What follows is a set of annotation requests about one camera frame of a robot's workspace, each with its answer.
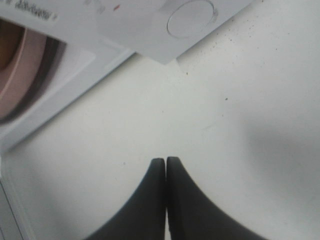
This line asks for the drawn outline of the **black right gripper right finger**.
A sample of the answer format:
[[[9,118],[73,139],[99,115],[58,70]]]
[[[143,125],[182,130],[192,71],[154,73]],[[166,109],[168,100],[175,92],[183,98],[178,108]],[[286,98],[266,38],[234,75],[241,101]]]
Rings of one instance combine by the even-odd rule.
[[[166,160],[167,212],[172,240],[263,240],[217,207],[178,157]]]

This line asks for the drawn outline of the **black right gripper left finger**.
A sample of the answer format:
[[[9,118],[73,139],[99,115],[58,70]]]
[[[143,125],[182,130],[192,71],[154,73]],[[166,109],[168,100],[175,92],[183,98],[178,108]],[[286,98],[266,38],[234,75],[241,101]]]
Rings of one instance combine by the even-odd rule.
[[[88,240],[163,240],[166,224],[166,166],[154,158],[123,207]]]

